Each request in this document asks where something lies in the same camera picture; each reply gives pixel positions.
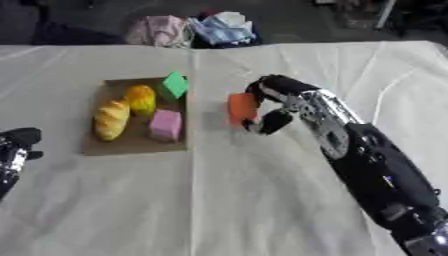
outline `robotic hand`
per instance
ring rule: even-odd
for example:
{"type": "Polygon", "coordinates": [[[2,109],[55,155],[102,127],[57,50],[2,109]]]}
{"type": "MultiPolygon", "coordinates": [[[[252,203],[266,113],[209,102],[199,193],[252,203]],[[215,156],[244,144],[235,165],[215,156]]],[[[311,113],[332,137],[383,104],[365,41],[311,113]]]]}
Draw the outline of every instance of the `robotic hand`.
{"type": "Polygon", "coordinates": [[[282,104],[260,122],[244,120],[248,131],[272,134],[297,113],[355,200],[405,253],[448,255],[448,213],[440,207],[440,190],[377,128],[331,92],[285,76],[262,77],[246,92],[258,106],[264,99],[282,104]]]}
{"type": "Polygon", "coordinates": [[[43,156],[43,152],[32,150],[33,145],[40,140],[41,131],[36,128],[0,133],[0,200],[19,180],[25,161],[43,156]]]}

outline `pink cloth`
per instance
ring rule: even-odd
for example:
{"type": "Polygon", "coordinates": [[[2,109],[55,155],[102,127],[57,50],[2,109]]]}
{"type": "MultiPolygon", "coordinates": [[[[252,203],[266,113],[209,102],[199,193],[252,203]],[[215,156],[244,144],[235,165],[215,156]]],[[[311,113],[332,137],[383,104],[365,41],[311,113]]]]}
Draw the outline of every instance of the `pink cloth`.
{"type": "Polygon", "coordinates": [[[174,16],[147,16],[137,22],[126,36],[130,44],[156,47],[182,47],[186,21],[174,16]]]}
{"type": "Polygon", "coordinates": [[[182,117],[179,112],[156,110],[149,125],[151,137],[163,141],[177,141],[182,129],[182,117]]]}

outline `toy fruit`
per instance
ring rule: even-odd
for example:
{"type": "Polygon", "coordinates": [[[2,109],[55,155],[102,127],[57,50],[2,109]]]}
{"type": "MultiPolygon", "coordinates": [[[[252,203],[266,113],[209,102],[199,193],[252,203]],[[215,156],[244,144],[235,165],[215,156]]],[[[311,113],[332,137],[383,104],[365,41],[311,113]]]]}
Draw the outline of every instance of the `toy fruit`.
{"type": "Polygon", "coordinates": [[[156,94],[147,85],[134,85],[126,91],[126,100],[135,114],[151,116],[156,108],[156,94]]]}
{"type": "Polygon", "coordinates": [[[94,129],[98,137],[111,141],[124,131],[130,115],[126,101],[111,101],[100,107],[94,116],[94,129]]]}

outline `toy bread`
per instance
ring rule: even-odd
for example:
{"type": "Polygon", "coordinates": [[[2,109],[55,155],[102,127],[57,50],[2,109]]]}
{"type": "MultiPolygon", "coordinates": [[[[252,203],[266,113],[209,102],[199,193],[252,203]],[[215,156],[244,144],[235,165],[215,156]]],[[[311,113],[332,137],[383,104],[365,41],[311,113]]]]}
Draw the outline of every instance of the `toy bread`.
{"type": "Polygon", "coordinates": [[[100,107],[94,116],[94,129],[98,137],[111,141],[124,131],[130,115],[126,101],[111,101],[100,107]]]}

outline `gray floor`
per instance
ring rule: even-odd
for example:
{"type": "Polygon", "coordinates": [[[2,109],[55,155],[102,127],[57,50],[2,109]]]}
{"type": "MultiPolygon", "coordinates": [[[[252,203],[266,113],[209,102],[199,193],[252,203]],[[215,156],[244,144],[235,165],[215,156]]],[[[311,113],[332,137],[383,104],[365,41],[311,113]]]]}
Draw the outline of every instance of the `gray floor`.
{"type": "MultiPolygon", "coordinates": [[[[96,0],[87,9],[84,0],[51,1],[51,19],[68,26],[122,35],[129,24],[145,15],[196,15],[206,9],[233,10],[253,20],[266,43],[399,40],[388,32],[344,29],[328,7],[311,0],[96,0]]],[[[0,0],[0,44],[30,42],[37,11],[18,0],[0,0]]],[[[444,43],[440,33],[411,33],[410,40],[444,43]]]]}

